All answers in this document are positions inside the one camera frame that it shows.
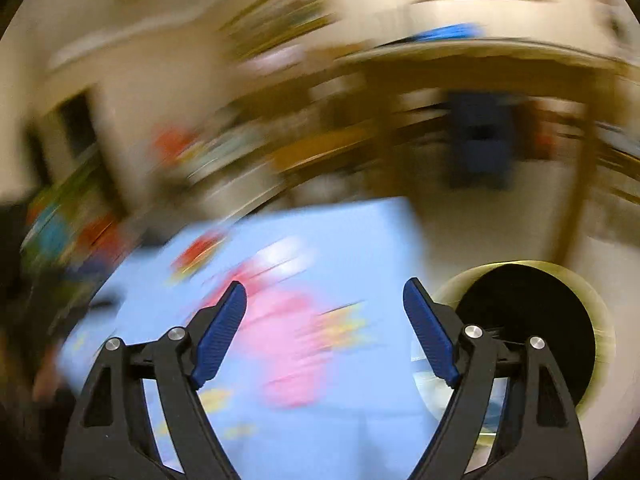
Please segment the wooden chair near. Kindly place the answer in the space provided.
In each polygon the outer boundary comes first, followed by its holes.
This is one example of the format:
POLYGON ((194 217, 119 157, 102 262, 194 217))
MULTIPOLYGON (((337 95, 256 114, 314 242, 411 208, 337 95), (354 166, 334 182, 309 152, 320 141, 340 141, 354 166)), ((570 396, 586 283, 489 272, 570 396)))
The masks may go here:
POLYGON ((361 88, 314 99, 300 82, 267 91, 264 118, 276 128, 268 160, 289 188, 334 171, 354 172, 375 160, 368 96, 361 88))

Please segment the orange plastic bag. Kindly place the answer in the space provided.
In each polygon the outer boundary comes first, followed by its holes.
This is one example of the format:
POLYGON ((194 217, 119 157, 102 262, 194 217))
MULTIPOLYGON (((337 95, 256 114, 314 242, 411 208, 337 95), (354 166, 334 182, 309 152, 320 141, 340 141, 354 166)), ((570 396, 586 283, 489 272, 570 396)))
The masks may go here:
POLYGON ((162 165, 172 165, 190 148, 195 140, 192 131, 182 127, 167 127, 154 133, 153 152, 162 165))

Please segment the blue cartoon table cloth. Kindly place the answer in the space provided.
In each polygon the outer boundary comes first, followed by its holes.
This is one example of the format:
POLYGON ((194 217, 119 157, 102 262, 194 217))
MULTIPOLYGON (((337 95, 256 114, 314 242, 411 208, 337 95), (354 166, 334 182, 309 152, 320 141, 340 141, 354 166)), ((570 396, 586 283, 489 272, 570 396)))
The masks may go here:
POLYGON ((405 479, 437 422, 413 379, 402 289, 422 243, 400 198, 258 214, 223 226, 213 259, 179 278, 208 223, 129 256, 66 339, 58 366, 80 390, 102 342, 137 344, 186 325, 232 281, 247 308, 200 399, 244 479, 405 479))

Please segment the red cigarette pack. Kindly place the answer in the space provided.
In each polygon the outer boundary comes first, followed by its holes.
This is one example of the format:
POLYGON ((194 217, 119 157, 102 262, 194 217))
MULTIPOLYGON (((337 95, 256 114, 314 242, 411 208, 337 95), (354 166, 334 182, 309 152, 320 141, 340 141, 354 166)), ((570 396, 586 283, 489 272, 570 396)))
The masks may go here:
POLYGON ((171 263, 171 276, 176 281, 190 278, 216 254, 226 236, 221 232, 209 231, 192 242, 171 263))

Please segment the wooden dining table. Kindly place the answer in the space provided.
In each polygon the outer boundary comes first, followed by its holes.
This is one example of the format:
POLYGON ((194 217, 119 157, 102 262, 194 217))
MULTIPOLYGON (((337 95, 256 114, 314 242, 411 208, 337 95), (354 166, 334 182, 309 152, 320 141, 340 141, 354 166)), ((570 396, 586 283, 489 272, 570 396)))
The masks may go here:
POLYGON ((559 44, 490 38, 395 42, 346 54, 337 62, 366 83, 375 151, 382 164, 378 188, 384 196, 408 190, 396 154, 393 114, 405 94, 445 92, 454 129, 454 177, 465 168, 506 168, 515 133, 506 99, 548 98, 582 105, 574 177, 546 252, 547 260, 560 266, 570 261, 597 167, 598 125, 617 119, 617 83, 632 72, 632 65, 559 44))

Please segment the black round trash bin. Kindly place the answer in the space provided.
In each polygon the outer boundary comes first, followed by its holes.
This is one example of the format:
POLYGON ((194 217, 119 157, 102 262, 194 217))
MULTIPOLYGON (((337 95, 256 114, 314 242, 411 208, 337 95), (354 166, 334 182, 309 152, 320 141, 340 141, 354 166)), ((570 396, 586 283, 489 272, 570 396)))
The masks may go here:
POLYGON ((488 263, 450 278, 434 299, 506 341, 541 337, 578 413, 596 403, 614 360, 615 330, 605 302, 579 274, 547 261, 488 263))

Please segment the white coffee table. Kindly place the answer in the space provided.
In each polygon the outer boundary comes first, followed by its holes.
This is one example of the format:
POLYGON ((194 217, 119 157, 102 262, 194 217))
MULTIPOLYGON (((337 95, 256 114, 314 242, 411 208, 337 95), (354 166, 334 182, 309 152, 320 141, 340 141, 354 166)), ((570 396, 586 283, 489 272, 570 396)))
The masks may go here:
POLYGON ((163 202, 198 221, 238 220, 285 191, 260 122, 196 144, 178 162, 156 170, 154 184, 163 202))

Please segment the landscape framed painting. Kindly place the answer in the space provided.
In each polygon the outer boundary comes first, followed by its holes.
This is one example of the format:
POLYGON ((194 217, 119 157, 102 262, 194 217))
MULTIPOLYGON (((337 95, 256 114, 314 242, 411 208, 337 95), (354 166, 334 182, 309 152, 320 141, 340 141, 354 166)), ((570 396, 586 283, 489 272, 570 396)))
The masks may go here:
POLYGON ((221 26, 231 53, 254 58, 336 21, 331 0, 256 0, 221 26))

